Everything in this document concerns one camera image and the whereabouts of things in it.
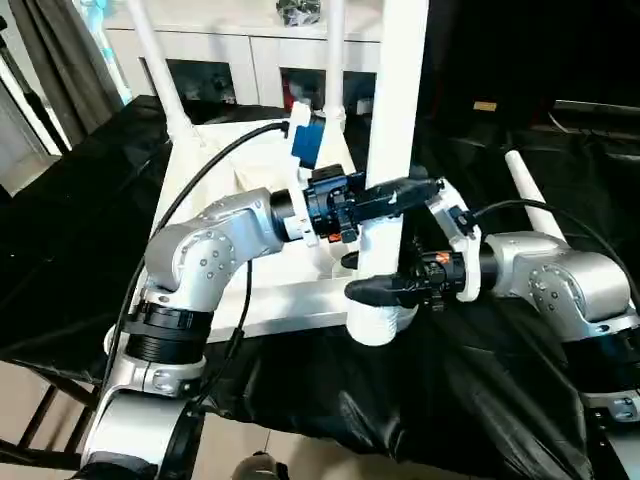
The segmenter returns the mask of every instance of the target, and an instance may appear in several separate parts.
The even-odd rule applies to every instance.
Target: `cabinet door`
[[[170,66],[180,60],[185,62],[179,63],[227,64],[237,103],[258,104],[248,37],[182,32],[157,32],[156,35]],[[136,32],[107,30],[107,36],[133,96],[154,95],[153,84],[143,62],[142,45]]]
[[[251,37],[260,104],[282,107],[281,69],[326,70],[327,42],[299,38]],[[344,70],[376,72],[379,42],[345,42]]]

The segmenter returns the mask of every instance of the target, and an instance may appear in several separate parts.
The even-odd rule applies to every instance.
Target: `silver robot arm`
[[[241,265],[282,250],[286,238],[272,215],[271,194],[258,189],[215,202],[149,242],[142,301],[76,478],[100,478],[104,468],[190,478],[203,422],[190,399],[201,383],[212,315]]]

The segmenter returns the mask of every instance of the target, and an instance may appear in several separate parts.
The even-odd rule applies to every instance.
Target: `white cabinet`
[[[282,107],[282,68],[326,69],[326,41],[300,38],[252,37],[251,50],[260,104]],[[378,42],[345,42],[344,70],[376,72]]]
[[[133,30],[109,30],[107,36],[134,97],[154,95],[142,61],[142,45]],[[189,32],[158,32],[168,59],[229,64],[236,100],[242,105],[260,103],[256,88],[249,38]]]
[[[168,59],[229,65],[242,105],[283,106],[282,68],[324,70],[326,20],[285,27],[275,0],[150,0],[149,16]],[[153,94],[141,61],[142,47],[124,5],[105,21],[120,68],[133,96]],[[382,0],[347,0],[346,71],[375,72]]]

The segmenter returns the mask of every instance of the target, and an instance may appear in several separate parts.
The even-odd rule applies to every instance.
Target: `white pipe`
[[[367,187],[409,174],[413,128],[422,72],[428,0],[386,0],[380,64],[367,165]],[[362,225],[358,277],[398,269],[402,217]],[[347,329],[366,345],[384,345],[397,330],[399,307],[373,308],[351,302]]]
[[[520,198],[544,202],[544,197],[538,189],[535,180],[531,176],[526,163],[524,163],[520,152],[517,150],[510,150],[505,154],[504,159],[507,162],[507,166],[511,172],[513,182],[516,184]],[[560,230],[560,226],[551,212],[534,207],[525,208],[527,215],[529,216],[529,220],[531,221],[531,225],[536,232],[546,233],[547,235],[551,235],[565,241],[562,230]]]
[[[149,67],[153,84],[167,116],[167,133],[172,140],[175,140],[178,136],[191,134],[191,121],[187,114],[184,113],[182,103],[180,103],[178,91],[173,83],[169,66],[149,20],[144,0],[127,0],[127,5],[138,37],[142,42],[145,60]]]
[[[327,26],[327,71],[324,113],[327,120],[338,120],[344,130],[344,17],[345,0],[329,0]]]

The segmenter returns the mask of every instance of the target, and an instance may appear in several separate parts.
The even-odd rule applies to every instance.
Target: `orange label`
[[[449,263],[451,261],[451,255],[448,252],[438,252],[436,253],[436,262],[438,263]]]

